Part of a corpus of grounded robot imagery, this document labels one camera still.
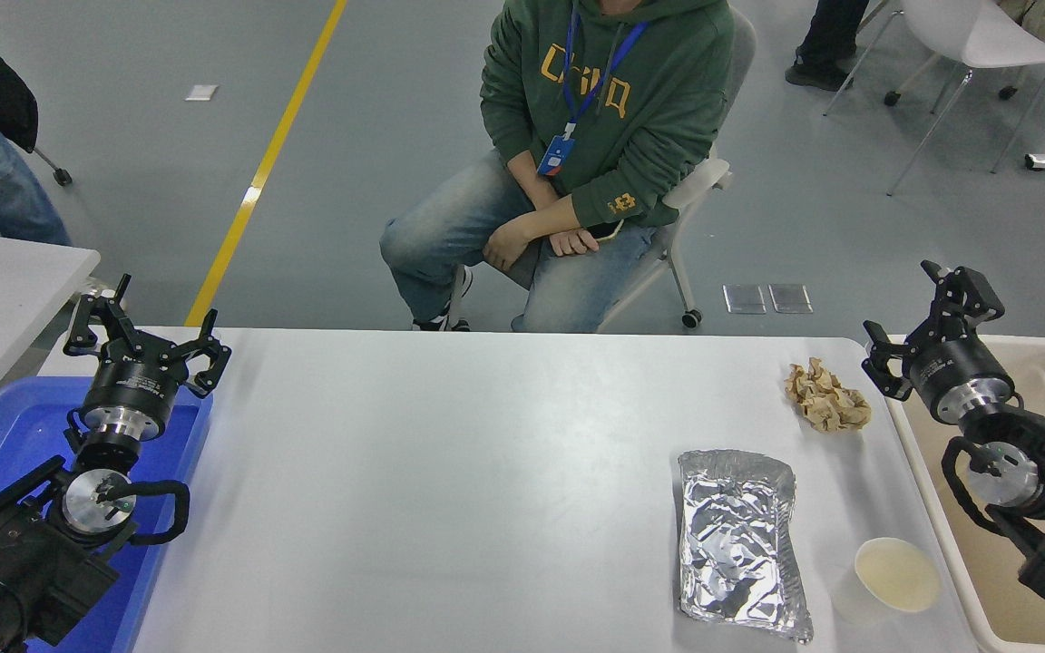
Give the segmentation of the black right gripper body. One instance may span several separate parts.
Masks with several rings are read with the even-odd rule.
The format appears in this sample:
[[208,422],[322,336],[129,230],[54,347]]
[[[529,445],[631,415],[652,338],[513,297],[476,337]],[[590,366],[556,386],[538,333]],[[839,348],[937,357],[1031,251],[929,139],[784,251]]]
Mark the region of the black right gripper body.
[[951,390],[974,384],[998,404],[1013,397],[1013,380],[980,339],[966,337],[916,346],[905,357],[905,376],[918,397],[936,406]]

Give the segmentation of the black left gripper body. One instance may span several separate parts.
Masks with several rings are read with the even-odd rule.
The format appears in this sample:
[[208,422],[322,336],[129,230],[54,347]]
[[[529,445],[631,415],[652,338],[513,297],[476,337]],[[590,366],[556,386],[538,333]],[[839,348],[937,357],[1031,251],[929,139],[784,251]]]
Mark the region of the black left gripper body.
[[169,422],[180,384],[182,362],[141,362],[127,355],[99,355],[98,371],[83,401],[83,424],[116,424],[132,413],[137,427]]

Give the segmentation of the seated person's left hand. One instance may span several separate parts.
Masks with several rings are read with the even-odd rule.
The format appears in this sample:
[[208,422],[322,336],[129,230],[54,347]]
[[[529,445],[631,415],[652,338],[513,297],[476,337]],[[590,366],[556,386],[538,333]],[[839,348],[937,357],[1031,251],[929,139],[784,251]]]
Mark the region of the seated person's left hand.
[[534,236],[528,231],[525,219],[511,219],[496,229],[483,248],[486,264],[507,272],[517,263]]

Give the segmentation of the seated person's right hand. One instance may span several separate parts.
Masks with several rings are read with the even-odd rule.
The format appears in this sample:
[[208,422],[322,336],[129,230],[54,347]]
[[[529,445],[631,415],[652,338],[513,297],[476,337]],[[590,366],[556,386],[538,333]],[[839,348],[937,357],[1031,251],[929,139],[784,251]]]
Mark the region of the seated person's right hand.
[[557,257],[588,255],[599,249],[599,241],[586,229],[571,229],[547,237]]

